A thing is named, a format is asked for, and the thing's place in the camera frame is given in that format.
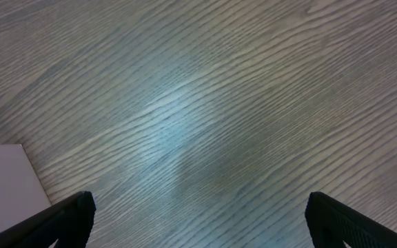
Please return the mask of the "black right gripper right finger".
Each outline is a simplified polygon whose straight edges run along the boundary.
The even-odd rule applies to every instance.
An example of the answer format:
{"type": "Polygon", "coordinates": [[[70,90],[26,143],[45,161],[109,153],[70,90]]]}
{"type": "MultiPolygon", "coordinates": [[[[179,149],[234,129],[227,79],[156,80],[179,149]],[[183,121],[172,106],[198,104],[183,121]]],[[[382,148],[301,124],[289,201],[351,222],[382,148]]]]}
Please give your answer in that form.
{"type": "Polygon", "coordinates": [[[397,248],[397,233],[322,192],[312,192],[305,219],[315,248],[397,248]]]}

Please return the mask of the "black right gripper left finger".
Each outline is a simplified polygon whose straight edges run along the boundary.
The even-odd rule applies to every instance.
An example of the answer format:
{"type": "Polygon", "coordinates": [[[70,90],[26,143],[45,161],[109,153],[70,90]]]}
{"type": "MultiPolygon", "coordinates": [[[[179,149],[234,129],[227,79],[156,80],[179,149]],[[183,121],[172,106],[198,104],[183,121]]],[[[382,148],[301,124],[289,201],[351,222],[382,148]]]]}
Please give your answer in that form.
{"type": "Polygon", "coordinates": [[[94,225],[91,192],[78,192],[0,233],[0,248],[85,248],[94,225]]]}

